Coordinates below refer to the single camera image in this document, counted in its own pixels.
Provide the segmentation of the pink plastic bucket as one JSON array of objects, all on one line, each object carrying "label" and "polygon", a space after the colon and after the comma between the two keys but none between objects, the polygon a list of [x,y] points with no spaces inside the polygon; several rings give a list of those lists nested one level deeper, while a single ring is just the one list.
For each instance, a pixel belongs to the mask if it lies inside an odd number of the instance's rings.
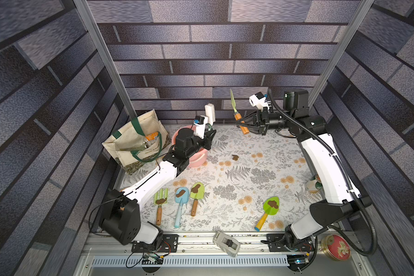
[{"label": "pink plastic bucket", "polygon": [[[178,135],[178,132],[181,129],[190,128],[190,127],[191,127],[190,125],[186,125],[186,126],[182,126],[179,129],[177,129],[172,136],[171,143],[175,144],[176,137]],[[207,149],[201,148],[196,154],[190,157],[188,168],[201,167],[207,161],[208,154],[209,154],[209,151]]]}]

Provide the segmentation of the green shovel brown handle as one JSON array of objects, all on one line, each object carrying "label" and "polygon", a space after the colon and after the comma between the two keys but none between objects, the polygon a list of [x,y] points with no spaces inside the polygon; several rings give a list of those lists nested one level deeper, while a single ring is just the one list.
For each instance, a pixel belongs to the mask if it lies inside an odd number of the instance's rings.
[{"label": "green shovel brown handle", "polygon": [[[240,113],[236,109],[236,102],[235,102],[235,99],[234,99],[234,96],[233,96],[232,89],[230,89],[230,95],[231,95],[231,106],[232,106],[232,109],[233,109],[233,112],[234,112],[235,120],[239,121],[242,118],[242,116],[240,115]],[[250,133],[249,129],[245,126],[239,125],[239,128],[241,129],[241,131],[244,135],[248,135]]]}]

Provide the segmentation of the white green hand brush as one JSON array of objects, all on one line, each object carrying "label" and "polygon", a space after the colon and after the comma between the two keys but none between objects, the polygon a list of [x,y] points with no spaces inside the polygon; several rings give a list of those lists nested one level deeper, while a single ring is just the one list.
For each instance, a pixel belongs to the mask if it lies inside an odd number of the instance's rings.
[{"label": "white green hand brush", "polygon": [[214,104],[208,103],[205,105],[205,115],[208,118],[208,124],[213,125],[216,121]]}]

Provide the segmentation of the green trowel brown handle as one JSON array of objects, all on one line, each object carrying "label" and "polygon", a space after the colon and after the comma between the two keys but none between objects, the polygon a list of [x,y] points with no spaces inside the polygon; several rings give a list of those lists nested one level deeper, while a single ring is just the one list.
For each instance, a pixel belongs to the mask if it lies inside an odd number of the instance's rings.
[{"label": "green trowel brown handle", "polygon": [[205,194],[204,184],[201,182],[196,182],[190,191],[190,197],[193,199],[193,206],[192,206],[192,211],[191,211],[192,217],[196,215],[199,201],[204,198],[204,194]]}]

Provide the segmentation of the green trowel yellow handle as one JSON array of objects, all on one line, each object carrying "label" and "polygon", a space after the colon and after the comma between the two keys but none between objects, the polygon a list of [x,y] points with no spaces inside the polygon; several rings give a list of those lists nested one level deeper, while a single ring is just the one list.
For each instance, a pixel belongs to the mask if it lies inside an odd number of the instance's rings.
[{"label": "green trowel yellow handle", "polygon": [[279,210],[279,198],[277,196],[268,198],[263,204],[264,214],[255,226],[256,231],[260,231],[268,218],[268,216],[274,216],[278,213]]}]

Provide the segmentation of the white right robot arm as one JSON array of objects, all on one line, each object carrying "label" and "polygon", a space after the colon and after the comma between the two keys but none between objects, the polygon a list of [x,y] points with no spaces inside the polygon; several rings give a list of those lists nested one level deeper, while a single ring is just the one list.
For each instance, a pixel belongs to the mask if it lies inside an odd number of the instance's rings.
[{"label": "white right robot arm", "polygon": [[300,220],[286,227],[279,243],[291,250],[312,236],[327,229],[333,229],[344,239],[347,235],[335,226],[349,216],[359,212],[369,227],[371,242],[367,249],[358,248],[351,240],[348,245],[363,256],[377,251],[377,231],[366,208],[372,203],[368,195],[362,195],[350,179],[334,146],[334,140],[327,132],[322,116],[310,115],[308,92],[306,90],[284,93],[280,107],[271,93],[261,92],[249,98],[257,111],[250,114],[252,133],[265,135],[268,130],[287,129],[297,139],[310,169],[319,176],[325,198],[311,204],[309,212]]}]

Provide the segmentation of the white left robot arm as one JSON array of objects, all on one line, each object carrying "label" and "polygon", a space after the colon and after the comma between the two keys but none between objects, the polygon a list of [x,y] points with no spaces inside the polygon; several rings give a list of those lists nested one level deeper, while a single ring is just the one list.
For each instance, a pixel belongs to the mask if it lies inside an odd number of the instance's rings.
[{"label": "white left robot arm", "polygon": [[103,203],[96,207],[101,214],[99,227],[123,246],[135,241],[158,248],[162,243],[163,231],[153,223],[141,221],[141,208],[187,168],[194,154],[202,148],[211,149],[216,132],[215,129],[209,130],[200,138],[190,128],[180,129],[175,144],[152,172],[123,191],[111,190]]}]

